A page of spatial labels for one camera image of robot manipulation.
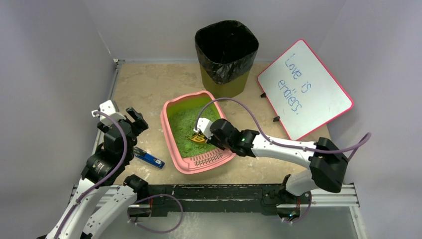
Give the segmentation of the yellow litter scoop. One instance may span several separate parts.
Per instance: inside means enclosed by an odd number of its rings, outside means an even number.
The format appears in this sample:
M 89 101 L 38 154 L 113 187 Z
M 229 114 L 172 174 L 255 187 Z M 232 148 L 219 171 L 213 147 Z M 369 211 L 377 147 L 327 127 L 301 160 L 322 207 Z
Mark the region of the yellow litter scoop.
M 202 133 L 193 133 L 190 137 L 190 140 L 196 143 L 206 143 L 207 138 Z

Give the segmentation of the pink and green litter box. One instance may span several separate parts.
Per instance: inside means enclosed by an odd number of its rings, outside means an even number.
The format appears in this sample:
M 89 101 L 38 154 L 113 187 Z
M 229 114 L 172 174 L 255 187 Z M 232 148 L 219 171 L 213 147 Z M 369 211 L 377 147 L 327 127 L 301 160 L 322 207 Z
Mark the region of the pink and green litter box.
M 170 156 L 176 169 L 183 174 L 196 174 L 219 167 L 235 157 L 229 150 L 219 148 L 206 150 L 204 153 L 193 153 L 193 156 L 182 156 L 182 148 L 176 144 L 176 131 L 171 128 L 169 117 L 182 110 L 190 110 L 195 107 L 202 108 L 214 99 L 208 91 L 185 94 L 167 101 L 160 114 L 161 126 L 169 149 Z

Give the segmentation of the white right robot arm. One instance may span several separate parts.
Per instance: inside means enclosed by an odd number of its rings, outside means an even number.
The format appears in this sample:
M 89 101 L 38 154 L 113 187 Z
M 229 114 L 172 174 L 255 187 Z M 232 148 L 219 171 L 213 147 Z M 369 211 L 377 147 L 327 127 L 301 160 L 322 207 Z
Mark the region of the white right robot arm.
M 198 120 L 197 132 L 207 143 L 241 157 L 268 157 L 304 167 L 305 171 L 285 177 L 283 190 L 290 195 L 298 197 L 314 189 L 339 193 L 342 189 L 348 159 L 328 138 L 317 142 L 285 140 L 256 130 L 239 131 L 225 119 L 207 118 Z

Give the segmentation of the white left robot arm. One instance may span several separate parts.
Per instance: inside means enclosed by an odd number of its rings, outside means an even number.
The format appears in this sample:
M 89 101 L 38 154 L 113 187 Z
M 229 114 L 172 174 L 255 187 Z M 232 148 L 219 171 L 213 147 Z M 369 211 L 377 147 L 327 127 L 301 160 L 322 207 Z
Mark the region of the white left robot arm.
M 77 190 L 59 222 L 44 239 L 98 239 L 116 217 L 148 194 L 148 183 L 132 174 L 100 208 L 100 200 L 109 191 L 125 167 L 134 158 L 137 137 L 148 129 L 143 115 L 134 108 L 126 109 L 134 121 L 122 115 L 117 107 L 100 107 L 92 115 L 99 117 L 98 129 L 104 141 L 91 155 L 81 173 Z

